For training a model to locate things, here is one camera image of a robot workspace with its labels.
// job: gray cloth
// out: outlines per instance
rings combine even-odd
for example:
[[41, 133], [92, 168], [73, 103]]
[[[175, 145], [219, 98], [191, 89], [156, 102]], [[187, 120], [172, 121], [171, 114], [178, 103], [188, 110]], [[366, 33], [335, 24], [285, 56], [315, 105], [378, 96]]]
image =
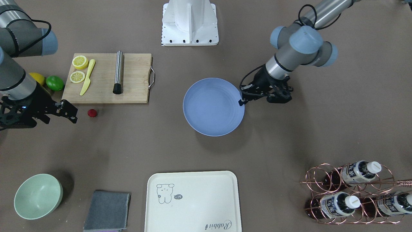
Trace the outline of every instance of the gray cloth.
[[130, 194], [94, 191], [83, 231], [120, 231], [126, 229]]

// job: light green bowl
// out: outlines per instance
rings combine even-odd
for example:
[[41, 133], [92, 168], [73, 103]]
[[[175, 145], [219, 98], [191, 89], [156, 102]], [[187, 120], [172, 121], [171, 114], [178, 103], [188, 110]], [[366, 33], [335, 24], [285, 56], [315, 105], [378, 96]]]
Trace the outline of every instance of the light green bowl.
[[14, 209], [24, 219], [38, 219], [53, 212], [59, 206], [62, 196], [63, 188], [54, 176], [34, 175], [17, 190]]

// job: white bottle cap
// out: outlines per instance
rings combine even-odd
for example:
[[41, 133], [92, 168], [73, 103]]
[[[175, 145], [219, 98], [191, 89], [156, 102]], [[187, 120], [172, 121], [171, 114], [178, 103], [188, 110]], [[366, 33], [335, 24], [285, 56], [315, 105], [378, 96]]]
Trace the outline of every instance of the white bottle cap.
[[380, 171], [382, 170], [382, 166], [381, 166], [378, 162], [373, 161], [373, 162], [369, 162], [369, 163], [366, 165], [366, 169], [367, 169], [370, 173], [375, 174], [375, 173], [378, 173], [378, 172], [380, 172]]
[[345, 204], [349, 208], [357, 208], [361, 205], [361, 201], [357, 196], [347, 196], [345, 197]]
[[406, 201], [407, 201], [410, 205], [412, 205], [412, 194], [408, 194], [408, 195], [406, 196]]

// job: black cable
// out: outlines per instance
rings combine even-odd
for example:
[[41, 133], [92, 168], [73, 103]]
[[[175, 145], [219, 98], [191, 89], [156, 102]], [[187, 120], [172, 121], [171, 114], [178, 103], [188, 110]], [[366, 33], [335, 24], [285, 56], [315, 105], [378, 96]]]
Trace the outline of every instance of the black cable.
[[28, 49], [30, 49], [31, 47], [33, 47], [36, 43], [38, 43], [38, 42], [42, 41], [44, 38], [46, 38], [46, 37], [50, 34], [50, 32], [52, 31], [52, 25], [51, 25], [49, 22], [43, 21], [43, 20], [34, 20], [34, 19], [31, 19], [31, 18], [30, 18], [30, 20], [33, 21], [33, 22], [45, 23], [45, 24], [49, 25], [49, 29], [47, 30], [47, 32], [46, 32], [42, 37], [36, 39], [36, 40], [35, 40], [34, 42], [32, 42], [31, 44], [27, 45], [27, 46], [24, 47], [23, 49], [21, 49], [21, 50], [19, 50], [18, 52], [14, 53], [13, 55], [11, 55], [11, 57], [18, 57], [21, 53], [27, 51]]
[[246, 95], [250, 95], [250, 96], [259, 96], [259, 97], [268, 96], [267, 94], [266, 94], [266, 95], [262, 95], [262, 94], [248, 93], [248, 92], [242, 90], [242, 84], [243, 84], [243, 81], [246, 79], [246, 77], [248, 77], [252, 72], [254, 72], [254, 71], [262, 68], [263, 66], [265, 66], [265, 64], [262, 64], [261, 66], [259, 66], [259, 67], [255, 68], [254, 70], [250, 71], [248, 74], [246, 74], [246, 76], [244, 76], [244, 77], [242, 78], [242, 80], [240, 81], [240, 84], [239, 84], [239, 90], [240, 90], [240, 92], [242, 92], [243, 94], [246, 94]]
[[297, 19], [299, 20], [299, 22], [300, 22], [302, 25], [306, 25], [306, 24], [303, 23], [302, 19], [300, 18], [300, 14], [302, 13], [302, 10], [303, 10], [305, 7], [310, 7], [310, 8], [312, 8], [313, 12], [315, 13], [315, 22], [313, 23], [313, 27], [312, 27], [312, 28], [315, 28], [315, 24], [316, 24], [316, 22], [318, 21], [318, 13], [316, 12], [315, 7], [312, 6], [311, 4], [306, 4], [306, 5], [304, 5], [304, 6], [299, 10], [299, 13], [297, 14]]
[[334, 23], [340, 18], [340, 16], [342, 15], [342, 13], [340, 13], [340, 14], [337, 16], [337, 18], [336, 18], [332, 23], [330, 23], [329, 25], [324, 26], [324, 27], [320, 27], [320, 28], [316, 28], [316, 27], [315, 27], [315, 24], [316, 24], [316, 22], [318, 21], [318, 13], [316, 12], [316, 9], [315, 9], [315, 7], [314, 7], [313, 5], [311, 5], [311, 4], [306, 4], [306, 5], [304, 5], [304, 6], [299, 10], [299, 13], [297, 14], [297, 19], [299, 20], [299, 22], [300, 22], [302, 25], [306, 25], [305, 23], [303, 23], [302, 18], [300, 17], [300, 14], [302, 13], [302, 10], [303, 10], [305, 7], [310, 7], [310, 8], [312, 8], [313, 12], [315, 13], [315, 22], [313, 23], [313, 27], [312, 27], [312, 28], [315, 29], [315, 30], [317, 30], [317, 31], [332, 26], [332, 24], [334, 24]]
[[340, 18], [341, 15], [342, 15], [342, 13], [340, 13], [340, 14], [336, 17], [336, 19], [335, 19], [333, 22], [331, 22], [329, 25], [324, 26], [324, 27], [320, 27], [320, 28], [315, 28], [315, 30], [322, 30], [322, 29], [325, 29], [325, 28], [328, 28], [328, 27], [332, 26], [332, 24], [334, 24], [334, 23]]

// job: green lime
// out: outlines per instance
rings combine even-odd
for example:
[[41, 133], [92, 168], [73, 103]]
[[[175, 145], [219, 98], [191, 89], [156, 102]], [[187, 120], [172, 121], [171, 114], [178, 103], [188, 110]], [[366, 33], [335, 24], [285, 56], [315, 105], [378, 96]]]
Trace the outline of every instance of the green lime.
[[64, 87], [64, 82], [58, 76], [49, 76], [46, 79], [46, 85], [53, 91], [60, 91]]

